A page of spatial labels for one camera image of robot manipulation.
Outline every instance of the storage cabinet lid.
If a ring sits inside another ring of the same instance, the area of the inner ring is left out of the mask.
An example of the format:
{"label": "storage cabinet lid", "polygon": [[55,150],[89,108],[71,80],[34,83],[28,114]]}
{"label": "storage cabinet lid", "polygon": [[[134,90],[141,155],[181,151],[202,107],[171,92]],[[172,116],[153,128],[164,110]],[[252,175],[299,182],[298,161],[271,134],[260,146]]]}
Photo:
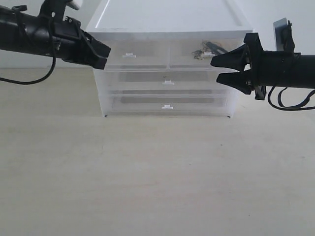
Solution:
{"label": "storage cabinet lid", "polygon": [[87,31],[98,40],[244,38],[233,0],[102,0]]}

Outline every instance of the wire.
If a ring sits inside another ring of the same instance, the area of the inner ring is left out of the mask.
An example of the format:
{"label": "wire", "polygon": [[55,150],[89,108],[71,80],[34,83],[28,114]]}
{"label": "wire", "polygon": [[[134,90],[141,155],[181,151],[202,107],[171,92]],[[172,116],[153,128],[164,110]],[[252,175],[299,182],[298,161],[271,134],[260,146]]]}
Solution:
{"label": "wire", "polygon": [[286,107],[283,105],[282,103],[282,100],[281,100],[281,95],[282,93],[287,90],[287,88],[284,88],[283,90],[281,90],[281,92],[278,94],[278,103],[279,103],[279,106],[276,106],[275,104],[273,104],[273,102],[271,101],[271,95],[272,93],[274,92],[276,86],[273,86],[268,94],[268,102],[269,104],[275,108],[275,109],[278,109],[280,111],[287,111],[287,112],[294,112],[294,111],[309,111],[309,110],[314,110],[315,109],[315,106],[314,107],[305,107],[309,102],[310,102],[310,98],[312,96],[315,95],[315,89],[309,93],[309,95],[304,99],[303,102],[301,102],[300,104],[298,105],[295,105],[295,106],[290,106],[290,107]]}
{"label": "wire", "polygon": [[[21,12],[18,8],[13,9],[13,11],[16,14],[16,18],[17,18],[17,23],[18,23],[18,28],[20,33],[27,39],[28,43],[32,44],[32,46],[36,47],[37,49],[39,49],[34,42],[28,37],[28,35],[26,34],[25,28],[23,26],[22,20],[21,20]],[[12,83],[12,84],[17,84],[17,85],[34,85],[34,84],[38,84],[40,82],[43,82],[44,80],[46,80],[48,77],[50,77],[52,75],[52,73],[55,70],[56,67],[56,62],[57,62],[57,57],[56,57],[56,51],[55,51],[55,45],[54,45],[54,39],[53,39],[53,33],[52,33],[52,29],[51,29],[51,24],[53,22],[53,18],[49,18],[48,21],[48,33],[49,33],[49,41],[50,41],[50,47],[51,47],[51,53],[53,56],[53,62],[52,65],[50,67],[50,70],[48,71],[48,73],[38,79],[38,80],[34,80],[34,81],[16,81],[16,80],[11,80],[11,79],[6,79],[6,78],[2,78],[0,77],[0,81],[3,82],[7,82],[7,83]]]}

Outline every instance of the plastic drawer unit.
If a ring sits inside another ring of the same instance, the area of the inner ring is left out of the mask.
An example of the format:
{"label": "plastic drawer unit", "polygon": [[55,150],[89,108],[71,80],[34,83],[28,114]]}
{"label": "plastic drawer unit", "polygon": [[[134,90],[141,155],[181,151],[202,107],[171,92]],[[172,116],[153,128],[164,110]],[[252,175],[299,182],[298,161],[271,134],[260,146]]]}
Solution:
{"label": "plastic drawer unit", "polygon": [[233,0],[103,0],[87,31],[112,48],[94,71],[104,116],[233,115],[238,92],[210,65],[252,32]]}

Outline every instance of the white drawer handle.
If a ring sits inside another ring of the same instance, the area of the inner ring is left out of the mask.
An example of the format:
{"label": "white drawer handle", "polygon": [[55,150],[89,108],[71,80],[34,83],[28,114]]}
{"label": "white drawer handle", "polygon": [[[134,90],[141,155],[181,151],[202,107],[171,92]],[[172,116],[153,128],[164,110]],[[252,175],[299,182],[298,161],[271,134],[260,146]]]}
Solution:
{"label": "white drawer handle", "polygon": [[165,82],[162,83],[163,85],[175,85],[174,82],[172,82],[171,80],[165,80]]}
{"label": "white drawer handle", "polygon": [[134,55],[133,53],[126,53],[125,55],[123,55],[123,58],[136,58],[136,55]]}
{"label": "white drawer handle", "polygon": [[162,107],[162,110],[173,110],[174,107],[172,107],[170,104],[165,104],[164,107]]}

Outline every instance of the robotic arm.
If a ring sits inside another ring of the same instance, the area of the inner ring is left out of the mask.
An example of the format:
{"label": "robotic arm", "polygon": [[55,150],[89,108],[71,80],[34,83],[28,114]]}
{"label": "robotic arm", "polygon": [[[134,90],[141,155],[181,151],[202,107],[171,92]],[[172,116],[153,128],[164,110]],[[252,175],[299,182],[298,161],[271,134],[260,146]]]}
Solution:
{"label": "robotic arm", "polygon": [[[268,94],[271,106],[282,111],[313,110],[305,107],[313,90],[307,98],[296,106],[286,107],[281,95],[287,88],[315,89],[315,55],[295,53],[292,38],[292,24],[286,19],[274,23],[277,51],[264,51],[258,33],[248,33],[244,45],[229,53],[216,56],[211,65],[237,70],[235,73],[220,74],[217,82],[238,89],[244,94],[255,92],[256,100],[265,100],[267,86],[272,86]],[[278,95],[279,106],[271,102],[275,87],[285,87]]]}
{"label": "robotic arm", "polygon": [[83,0],[45,0],[38,16],[23,13],[27,6],[0,6],[0,49],[61,58],[104,69],[110,48],[64,17],[66,6],[79,10]]}

